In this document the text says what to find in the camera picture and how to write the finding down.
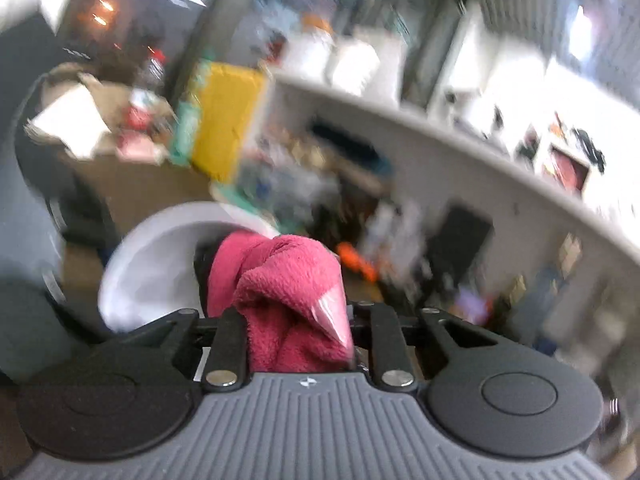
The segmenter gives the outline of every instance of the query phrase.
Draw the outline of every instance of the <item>yellow board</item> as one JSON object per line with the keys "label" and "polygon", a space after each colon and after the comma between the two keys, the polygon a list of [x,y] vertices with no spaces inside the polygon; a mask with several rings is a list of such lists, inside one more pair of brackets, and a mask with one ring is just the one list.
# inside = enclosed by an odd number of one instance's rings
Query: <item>yellow board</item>
{"label": "yellow board", "polygon": [[212,63],[200,93],[202,120],[191,162],[213,180],[233,180],[242,142],[260,97],[264,75],[256,70]]}

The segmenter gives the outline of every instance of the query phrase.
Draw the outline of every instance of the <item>red fabric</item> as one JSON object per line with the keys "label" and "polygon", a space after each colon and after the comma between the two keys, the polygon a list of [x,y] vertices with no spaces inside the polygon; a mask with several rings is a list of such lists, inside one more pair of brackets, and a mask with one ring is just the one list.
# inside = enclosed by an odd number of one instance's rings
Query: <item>red fabric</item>
{"label": "red fabric", "polygon": [[319,242],[237,231],[209,274],[207,313],[247,320],[254,372],[333,372],[353,360],[340,264]]}

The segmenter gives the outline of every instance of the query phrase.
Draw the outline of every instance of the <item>black circular cover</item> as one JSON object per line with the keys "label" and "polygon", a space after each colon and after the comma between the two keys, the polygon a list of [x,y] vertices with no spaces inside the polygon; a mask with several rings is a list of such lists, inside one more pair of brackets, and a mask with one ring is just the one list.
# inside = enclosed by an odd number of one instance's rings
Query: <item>black circular cover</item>
{"label": "black circular cover", "polygon": [[18,416],[44,450],[74,460],[112,460],[158,444],[194,408],[191,382],[157,349],[98,347],[23,387]]}
{"label": "black circular cover", "polygon": [[544,458],[584,443],[602,396],[571,367],[511,342],[461,348],[431,381],[427,404],[468,446],[508,458]]}

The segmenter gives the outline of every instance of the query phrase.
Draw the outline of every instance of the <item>pink towel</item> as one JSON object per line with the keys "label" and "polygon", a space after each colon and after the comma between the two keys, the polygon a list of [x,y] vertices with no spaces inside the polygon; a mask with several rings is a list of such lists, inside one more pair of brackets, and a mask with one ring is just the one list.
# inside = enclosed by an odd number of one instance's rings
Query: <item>pink towel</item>
{"label": "pink towel", "polygon": [[319,242],[236,231],[211,266],[207,313],[247,320],[254,372],[335,372],[353,361],[340,264]]}

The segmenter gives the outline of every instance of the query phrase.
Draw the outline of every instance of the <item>plastic bottle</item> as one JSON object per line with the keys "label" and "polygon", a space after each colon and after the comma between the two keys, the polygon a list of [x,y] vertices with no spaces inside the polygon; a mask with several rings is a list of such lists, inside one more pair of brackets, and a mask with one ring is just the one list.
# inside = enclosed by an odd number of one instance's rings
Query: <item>plastic bottle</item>
{"label": "plastic bottle", "polygon": [[156,50],[138,71],[129,98],[125,129],[146,133],[164,85],[164,54]]}
{"label": "plastic bottle", "polygon": [[209,81],[214,58],[215,55],[212,49],[207,50],[204,56],[200,58],[189,85],[178,104],[177,126],[170,158],[172,163],[179,166],[188,165],[191,159],[191,152],[193,151],[193,145],[202,119],[200,93]]}

